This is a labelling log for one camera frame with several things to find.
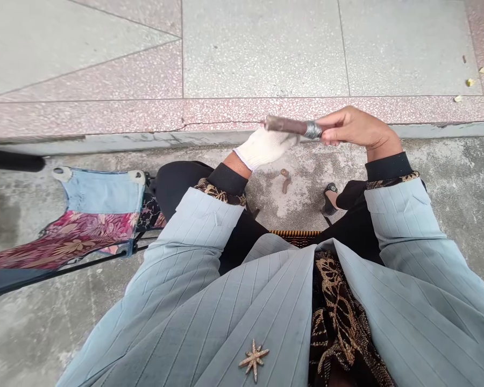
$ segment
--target hand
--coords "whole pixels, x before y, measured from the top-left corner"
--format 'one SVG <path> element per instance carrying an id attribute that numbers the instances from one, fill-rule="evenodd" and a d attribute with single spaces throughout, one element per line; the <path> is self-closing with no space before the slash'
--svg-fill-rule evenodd
<path id="1" fill-rule="evenodd" d="M 262 127 L 251 134 L 245 143 L 235 148 L 234 152 L 254 171 L 262 165 L 276 161 L 299 141 L 299 134 L 271 132 Z"/>
<path id="2" fill-rule="evenodd" d="M 346 106 L 316 120 L 324 130 L 321 141 L 338 146 L 341 141 L 366 147 L 368 162 L 403 152 L 400 138 L 386 123 L 356 107 Z"/>

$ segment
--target blazer sleeve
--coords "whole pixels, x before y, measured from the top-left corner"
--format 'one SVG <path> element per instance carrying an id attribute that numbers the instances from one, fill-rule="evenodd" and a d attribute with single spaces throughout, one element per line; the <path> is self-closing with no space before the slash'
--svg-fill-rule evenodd
<path id="1" fill-rule="evenodd" d="M 92 330 L 59 380 L 90 385 L 180 305 L 219 277 L 219 257 L 244 208 L 189 188 L 124 297 Z"/>
<path id="2" fill-rule="evenodd" d="M 367 190 L 365 197 L 386 267 L 433 284 L 484 313 L 484 281 L 439 229 L 421 179 Z"/>

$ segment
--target black sleeve cuff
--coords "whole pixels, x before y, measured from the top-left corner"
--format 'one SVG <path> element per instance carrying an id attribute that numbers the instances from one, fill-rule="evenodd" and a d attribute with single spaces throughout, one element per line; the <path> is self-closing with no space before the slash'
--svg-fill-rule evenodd
<path id="1" fill-rule="evenodd" d="M 207 178 L 211 185 L 229 195 L 242 196 L 246 188 L 247 179 L 240 176 L 233 169 L 220 163 Z"/>
<path id="2" fill-rule="evenodd" d="M 369 162 L 366 164 L 366 170 L 369 182 L 388 180 L 414 172 L 405 152 Z"/>

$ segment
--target black trousers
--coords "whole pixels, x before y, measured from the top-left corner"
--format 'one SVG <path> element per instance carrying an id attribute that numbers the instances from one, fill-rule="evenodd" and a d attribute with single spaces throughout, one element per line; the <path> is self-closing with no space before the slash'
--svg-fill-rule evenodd
<path id="1" fill-rule="evenodd" d="M 162 166 L 151 184 L 161 212 L 167 220 L 175 214 L 177 205 L 189 187 L 213 168 L 199 161 L 175 161 Z M 373 231 L 371 215 L 364 199 L 365 182 L 350 181 L 337 198 L 337 206 L 348 212 L 332 227 L 327 228 L 312 243 L 336 238 L 362 258 L 382 264 L 378 241 Z M 223 275 L 239 266 L 255 242 L 269 231 L 244 210 L 220 256 L 219 273 Z"/>

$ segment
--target black shoe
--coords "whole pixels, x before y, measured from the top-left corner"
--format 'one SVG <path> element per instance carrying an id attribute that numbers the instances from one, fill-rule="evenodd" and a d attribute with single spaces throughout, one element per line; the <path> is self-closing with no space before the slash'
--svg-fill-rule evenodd
<path id="1" fill-rule="evenodd" d="M 328 199 L 328 196 L 326 196 L 327 191 L 338 192 L 337 187 L 335 186 L 334 183 L 328 183 L 328 185 L 324 189 L 323 191 L 324 206 L 321 208 L 321 214 L 323 214 L 325 218 L 335 214 L 338 211 L 337 208 L 333 206 L 330 199 Z"/>

